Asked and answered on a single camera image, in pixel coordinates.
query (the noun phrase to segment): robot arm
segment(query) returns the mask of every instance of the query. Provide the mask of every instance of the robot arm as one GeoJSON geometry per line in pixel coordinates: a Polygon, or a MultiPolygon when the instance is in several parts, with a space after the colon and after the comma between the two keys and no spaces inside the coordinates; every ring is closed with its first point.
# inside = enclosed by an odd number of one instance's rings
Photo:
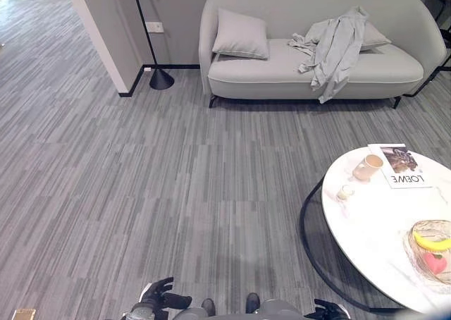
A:
{"type": "Polygon", "coordinates": [[[168,293],[172,289],[169,285],[174,281],[174,277],[166,278],[156,283],[149,283],[141,293],[139,302],[132,307],[129,313],[125,313],[121,320],[167,320],[168,312],[164,308],[187,309],[192,298],[173,293],[168,293]]]}
{"type": "Polygon", "coordinates": [[[315,299],[315,304],[321,307],[315,307],[315,312],[306,315],[306,318],[317,320],[346,320],[351,319],[350,314],[341,304],[315,299]]]}

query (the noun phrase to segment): lamp pole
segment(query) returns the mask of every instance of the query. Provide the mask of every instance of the lamp pole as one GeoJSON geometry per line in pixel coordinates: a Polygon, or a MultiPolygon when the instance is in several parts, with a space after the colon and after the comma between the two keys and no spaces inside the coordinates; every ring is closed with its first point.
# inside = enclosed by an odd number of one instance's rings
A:
{"type": "Polygon", "coordinates": [[[150,80],[150,87],[152,89],[156,90],[165,90],[171,87],[174,84],[174,78],[171,77],[166,71],[162,70],[158,64],[158,61],[156,61],[154,48],[152,46],[152,42],[150,40],[149,33],[147,32],[146,22],[144,21],[144,16],[142,15],[142,9],[140,0],[136,0],[136,5],[138,6],[138,10],[140,12],[140,17],[142,21],[142,27],[144,28],[144,31],[146,32],[147,42],[149,43],[150,52],[152,53],[152,58],[155,62],[155,69],[154,74],[152,75],[152,78],[150,80]]]}

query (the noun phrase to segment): sofa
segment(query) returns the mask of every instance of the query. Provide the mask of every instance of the sofa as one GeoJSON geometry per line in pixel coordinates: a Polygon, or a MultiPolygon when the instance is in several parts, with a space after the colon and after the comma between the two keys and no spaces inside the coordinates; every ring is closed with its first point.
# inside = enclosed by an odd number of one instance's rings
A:
{"type": "Polygon", "coordinates": [[[231,99],[317,99],[312,71],[300,73],[307,57],[287,45],[293,33],[305,35],[312,24],[362,6],[369,21],[392,44],[359,54],[349,82],[336,99],[384,99],[415,93],[446,55],[434,19],[420,0],[206,0],[199,35],[199,62],[210,107],[218,97],[231,99]],[[269,58],[246,59],[212,52],[218,9],[266,21],[269,58]]]}

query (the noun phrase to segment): gray wall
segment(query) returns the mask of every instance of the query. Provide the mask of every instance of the gray wall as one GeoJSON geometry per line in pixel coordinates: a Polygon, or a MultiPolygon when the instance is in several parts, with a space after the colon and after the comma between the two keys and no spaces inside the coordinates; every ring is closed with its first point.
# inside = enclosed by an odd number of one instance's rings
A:
{"type": "Polygon", "coordinates": [[[135,0],[84,1],[125,88],[130,91],[139,69],[150,57],[135,0]]]}
{"type": "Polygon", "coordinates": [[[199,26],[205,1],[140,0],[146,21],[163,22],[165,32],[152,35],[159,63],[199,63],[199,26]]]}

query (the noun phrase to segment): magazine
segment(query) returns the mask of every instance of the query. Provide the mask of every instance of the magazine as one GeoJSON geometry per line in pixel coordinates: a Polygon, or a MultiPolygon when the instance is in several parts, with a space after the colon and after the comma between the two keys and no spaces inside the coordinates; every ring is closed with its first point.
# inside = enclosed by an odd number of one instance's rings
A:
{"type": "Polygon", "coordinates": [[[391,188],[431,186],[406,145],[370,144],[368,147],[383,160],[382,172],[391,188]]]}

